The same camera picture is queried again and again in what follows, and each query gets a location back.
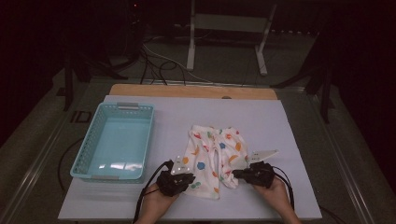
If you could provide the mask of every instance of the floor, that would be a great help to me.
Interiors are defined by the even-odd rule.
[[[296,75],[315,41],[313,36],[271,33],[264,48],[268,76],[258,73],[253,50],[257,36],[208,33],[197,38],[195,68],[187,72],[188,38],[151,39],[143,50],[151,55],[144,84],[218,85],[268,88]],[[177,63],[166,63],[166,57]],[[119,63],[123,57],[112,57]],[[139,83],[146,60],[120,71],[127,80],[115,80],[92,71],[90,83],[75,79],[74,103],[63,112],[64,98],[57,96],[64,80],[61,71],[54,86],[37,104],[0,151],[0,223],[71,223],[57,218],[71,181],[70,167],[88,122],[76,122],[75,111],[94,112],[115,83]],[[369,148],[349,116],[336,87],[332,87],[330,123],[318,113],[319,94],[307,95],[307,79],[276,90],[288,115],[323,218],[304,223],[396,223],[396,198],[379,171]],[[80,221],[81,223],[127,223]],[[226,220],[216,223],[245,223]]]

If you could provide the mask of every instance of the plastic basket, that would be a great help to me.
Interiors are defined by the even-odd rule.
[[[154,105],[101,103],[70,175],[84,181],[142,183]]]

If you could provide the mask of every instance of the garment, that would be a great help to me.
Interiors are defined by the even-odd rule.
[[[238,179],[234,169],[248,167],[248,147],[235,128],[214,129],[192,126],[183,163],[195,175],[185,193],[197,197],[218,199],[219,182],[235,189]]]

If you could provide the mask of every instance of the baby clothing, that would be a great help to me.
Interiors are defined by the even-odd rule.
[[[248,167],[248,148],[235,128],[214,129],[192,126],[183,163],[195,175],[195,180],[184,191],[197,197],[218,199],[219,182],[235,189],[238,179],[235,169]]]

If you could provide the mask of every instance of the table surface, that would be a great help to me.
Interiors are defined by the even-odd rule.
[[[232,99],[221,99],[224,96]],[[162,162],[183,155],[188,141],[187,132],[192,124],[213,124],[215,127],[231,124],[239,129],[249,148],[278,149],[279,153],[266,162],[288,174],[293,185],[297,215],[301,219],[321,218],[286,113],[273,90],[116,84],[105,101],[155,105],[146,181]],[[59,219],[132,219],[143,187],[144,184],[90,183],[73,178]],[[242,180],[237,189],[228,189],[220,183],[219,200],[181,194],[163,217],[163,220],[264,219],[280,217]]]

